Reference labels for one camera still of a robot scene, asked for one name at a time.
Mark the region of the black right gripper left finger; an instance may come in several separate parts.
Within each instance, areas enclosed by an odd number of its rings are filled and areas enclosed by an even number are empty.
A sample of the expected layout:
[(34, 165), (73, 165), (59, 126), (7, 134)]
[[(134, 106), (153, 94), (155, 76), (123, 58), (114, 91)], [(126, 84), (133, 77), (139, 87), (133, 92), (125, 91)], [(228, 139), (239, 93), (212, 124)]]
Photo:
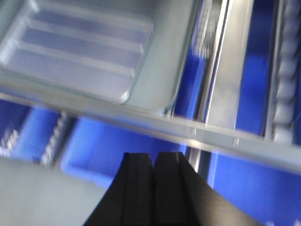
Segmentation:
[(153, 168), (147, 153), (124, 153), (110, 187), (85, 226), (151, 226)]

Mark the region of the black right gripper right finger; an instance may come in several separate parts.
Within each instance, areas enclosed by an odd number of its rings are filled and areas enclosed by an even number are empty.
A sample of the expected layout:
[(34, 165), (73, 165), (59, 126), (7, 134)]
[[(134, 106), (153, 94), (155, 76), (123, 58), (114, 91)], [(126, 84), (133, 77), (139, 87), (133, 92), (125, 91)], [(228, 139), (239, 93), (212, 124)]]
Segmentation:
[(154, 174), (157, 226), (261, 225), (212, 189), (181, 152), (159, 153)]

